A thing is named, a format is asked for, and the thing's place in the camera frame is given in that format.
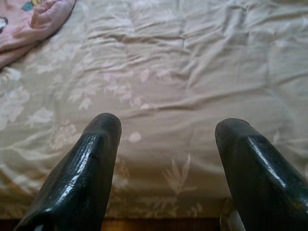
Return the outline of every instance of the wooden floor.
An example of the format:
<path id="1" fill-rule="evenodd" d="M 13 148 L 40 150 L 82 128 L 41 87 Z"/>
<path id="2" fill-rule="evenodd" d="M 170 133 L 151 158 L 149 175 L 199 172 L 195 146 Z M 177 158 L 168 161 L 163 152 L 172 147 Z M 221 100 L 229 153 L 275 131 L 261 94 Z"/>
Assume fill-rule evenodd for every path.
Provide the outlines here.
<path id="1" fill-rule="evenodd" d="M 0 231 L 12 231 L 17 223 L 0 220 Z M 219 231 L 219 219 L 106 219 L 102 231 Z"/>

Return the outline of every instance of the bed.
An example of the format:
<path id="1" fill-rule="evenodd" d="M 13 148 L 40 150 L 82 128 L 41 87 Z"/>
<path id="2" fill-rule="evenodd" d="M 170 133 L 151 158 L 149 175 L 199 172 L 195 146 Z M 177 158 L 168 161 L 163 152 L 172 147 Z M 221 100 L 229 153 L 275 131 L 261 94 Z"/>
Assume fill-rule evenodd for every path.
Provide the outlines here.
<path id="1" fill-rule="evenodd" d="M 230 192 L 214 130 L 227 117 L 308 178 L 307 50 L 304 1 L 78 0 L 0 71 L 0 218 L 23 216 L 102 112 L 123 130 L 111 218 L 219 217 Z"/>

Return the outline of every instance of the pink blanket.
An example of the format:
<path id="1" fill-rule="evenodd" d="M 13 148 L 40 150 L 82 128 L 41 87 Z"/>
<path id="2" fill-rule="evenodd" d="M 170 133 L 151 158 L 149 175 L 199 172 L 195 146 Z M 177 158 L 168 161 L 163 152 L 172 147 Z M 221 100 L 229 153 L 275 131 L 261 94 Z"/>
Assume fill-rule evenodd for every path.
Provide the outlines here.
<path id="1" fill-rule="evenodd" d="M 54 33 L 76 0 L 0 0 L 0 69 Z"/>

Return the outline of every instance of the bedsheet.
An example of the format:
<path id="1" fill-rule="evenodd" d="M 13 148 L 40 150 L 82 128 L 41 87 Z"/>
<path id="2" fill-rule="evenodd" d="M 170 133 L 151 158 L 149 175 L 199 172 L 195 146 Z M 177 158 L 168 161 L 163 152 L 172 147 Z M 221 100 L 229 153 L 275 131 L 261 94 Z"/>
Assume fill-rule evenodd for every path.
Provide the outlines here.
<path id="1" fill-rule="evenodd" d="M 307 50 L 305 1 L 78 0 L 0 72 L 0 218 L 22 217 L 102 112 L 123 130 L 108 217 L 219 216 L 230 192 L 214 130 L 227 117 L 308 178 Z"/>

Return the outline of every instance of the wrinkled fabric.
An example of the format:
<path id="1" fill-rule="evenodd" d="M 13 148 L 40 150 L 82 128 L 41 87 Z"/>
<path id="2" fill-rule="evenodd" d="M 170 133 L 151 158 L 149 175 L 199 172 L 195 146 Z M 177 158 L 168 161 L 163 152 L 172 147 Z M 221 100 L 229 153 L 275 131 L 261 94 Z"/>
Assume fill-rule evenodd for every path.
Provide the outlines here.
<path id="1" fill-rule="evenodd" d="M 299 0 L 78 0 L 0 72 L 0 217 L 22 217 L 101 112 L 123 130 L 108 217 L 219 216 L 228 117 L 308 177 L 307 29 Z"/>
<path id="2" fill-rule="evenodd" d="M 46 0 L 31 5 L 27 0 L 0 0 L 0 68 L 27 53 L 54 33 L 70 15 L 76 0 Z"/>

